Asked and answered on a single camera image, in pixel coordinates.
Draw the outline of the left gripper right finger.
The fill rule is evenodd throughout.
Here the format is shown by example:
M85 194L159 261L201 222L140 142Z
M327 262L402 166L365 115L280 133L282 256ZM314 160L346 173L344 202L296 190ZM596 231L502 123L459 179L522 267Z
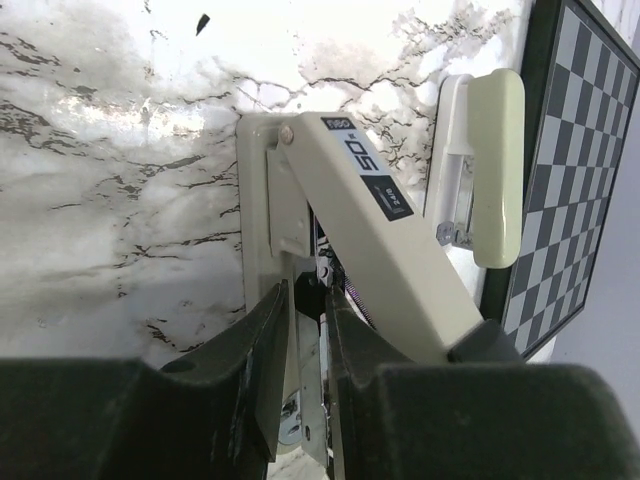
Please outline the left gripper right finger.
M337 479L635 479L639 445L579 365L420 365L326 299Z

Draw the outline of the stapler metal base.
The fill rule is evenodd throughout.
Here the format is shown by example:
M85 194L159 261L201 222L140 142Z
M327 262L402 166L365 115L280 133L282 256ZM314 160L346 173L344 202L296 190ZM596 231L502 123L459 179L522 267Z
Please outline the stapler metal base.
M245 297L316 265L353 286L375 329L441 363L482 320L472 295L369 137L347 115L251 114L236 128Z

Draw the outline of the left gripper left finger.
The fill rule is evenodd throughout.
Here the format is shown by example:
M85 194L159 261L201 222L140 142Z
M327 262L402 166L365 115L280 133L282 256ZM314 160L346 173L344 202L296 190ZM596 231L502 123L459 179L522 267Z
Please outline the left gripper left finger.
M154 369L139 359L1 364L5 479L262 479L277 455L289 287Z

